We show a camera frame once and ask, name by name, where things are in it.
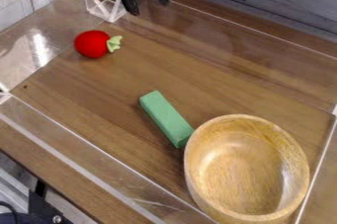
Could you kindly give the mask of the red plush strawberry toy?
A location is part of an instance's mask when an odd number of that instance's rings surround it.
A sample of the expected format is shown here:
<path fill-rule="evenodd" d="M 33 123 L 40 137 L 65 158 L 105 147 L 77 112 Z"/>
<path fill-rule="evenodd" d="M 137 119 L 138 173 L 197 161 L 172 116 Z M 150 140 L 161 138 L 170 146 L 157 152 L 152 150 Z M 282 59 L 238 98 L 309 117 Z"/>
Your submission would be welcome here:
<path fill-rule="evenodd" d="M 105 32 L 92 30 L 76 36 L 73 47 L 82 56 L 100 58 L 121 47 L 121 40 L 121 36 L 110 37 Z"/>

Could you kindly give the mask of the green rectangular block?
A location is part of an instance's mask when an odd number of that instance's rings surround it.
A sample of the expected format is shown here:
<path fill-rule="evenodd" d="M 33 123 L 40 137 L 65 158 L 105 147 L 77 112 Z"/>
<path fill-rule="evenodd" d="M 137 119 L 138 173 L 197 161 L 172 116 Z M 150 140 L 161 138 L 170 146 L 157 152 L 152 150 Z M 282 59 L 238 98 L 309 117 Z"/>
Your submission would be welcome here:
<path fill-rule="evenodd" d="M 140 98 L 140 105 L 174 148 L 181 148 L 193 133 L 193 128 L 180 115 L 160 91 Z"/>

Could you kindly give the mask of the wooden bowl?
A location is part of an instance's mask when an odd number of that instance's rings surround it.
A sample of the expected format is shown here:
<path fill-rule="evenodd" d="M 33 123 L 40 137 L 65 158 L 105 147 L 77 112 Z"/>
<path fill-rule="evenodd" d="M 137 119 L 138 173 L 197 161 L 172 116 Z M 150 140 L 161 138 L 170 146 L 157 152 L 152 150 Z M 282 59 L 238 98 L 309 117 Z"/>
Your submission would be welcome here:
<path fill-rule="evenodd" d="M 309 187 L 297 141 L 277 124 L 248 114 L 217 116 L 196 128 L 184 174 L 196 205 L 220 224 L 281 224 Z"/>

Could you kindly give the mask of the clear acrylic corner bracket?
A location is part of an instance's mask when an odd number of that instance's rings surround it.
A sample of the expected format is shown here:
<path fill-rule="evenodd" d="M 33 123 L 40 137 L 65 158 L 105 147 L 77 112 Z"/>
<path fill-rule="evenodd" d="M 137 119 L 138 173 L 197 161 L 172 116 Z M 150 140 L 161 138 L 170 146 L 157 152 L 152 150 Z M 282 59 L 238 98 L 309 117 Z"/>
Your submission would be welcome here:
<path fill-rule="evenodd" d="M 84 3 L 88 13 L 108 23 L 114 23 L 128 14 L 121 0 L 84 0 Z"/>

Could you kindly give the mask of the clear acrylic barrier wall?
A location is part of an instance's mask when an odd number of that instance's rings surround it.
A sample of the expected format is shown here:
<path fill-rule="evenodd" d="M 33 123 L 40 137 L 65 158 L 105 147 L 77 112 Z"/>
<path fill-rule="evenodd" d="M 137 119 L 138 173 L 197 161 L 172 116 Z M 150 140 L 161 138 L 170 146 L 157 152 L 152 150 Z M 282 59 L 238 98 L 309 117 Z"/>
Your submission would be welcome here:
<path fill-rule="evenodd" d="M 220 224 L 140 106 L 160 91 L 192 125 L 244 113 L 284 128 L 310 188 L 281 224 L 337 224 L 337 42 L 201 0 L 140 7 L 106 23 L 56 0 L 0 33 L 0 152 L 100 224 Z M 100 58 L 73 47 L 92 30 L 122 37 Z"/>

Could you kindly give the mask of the black clamp mount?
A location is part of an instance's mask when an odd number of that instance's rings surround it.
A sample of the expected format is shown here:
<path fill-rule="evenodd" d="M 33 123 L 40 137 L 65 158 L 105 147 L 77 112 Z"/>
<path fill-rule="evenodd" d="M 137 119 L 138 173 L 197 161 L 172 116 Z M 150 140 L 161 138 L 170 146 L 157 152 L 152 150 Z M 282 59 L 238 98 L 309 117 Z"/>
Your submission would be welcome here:
<path fill-rule="evenodd" d="M 41 181 L 37 181 L 34 189 L 29 191 L 29 224 L 73 224 L 46 202 L 46 189 L 46 185 Z"/>

